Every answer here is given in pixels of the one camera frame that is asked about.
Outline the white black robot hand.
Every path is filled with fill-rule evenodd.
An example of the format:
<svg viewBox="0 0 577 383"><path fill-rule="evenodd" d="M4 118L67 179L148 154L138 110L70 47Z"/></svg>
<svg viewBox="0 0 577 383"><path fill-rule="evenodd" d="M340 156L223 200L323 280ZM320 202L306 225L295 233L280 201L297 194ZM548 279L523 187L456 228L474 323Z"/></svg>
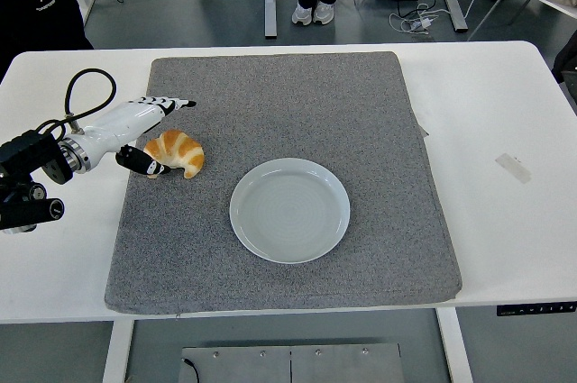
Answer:
<svg viewBox="0 0 577 383"><path fill-rule="evenodd" d="M118 152L181 107L193 107L192 100L166 96L141 97L122 103L84 128L83 134L70 134L78 147L82 172L95 168L105 154Z"/></svg>

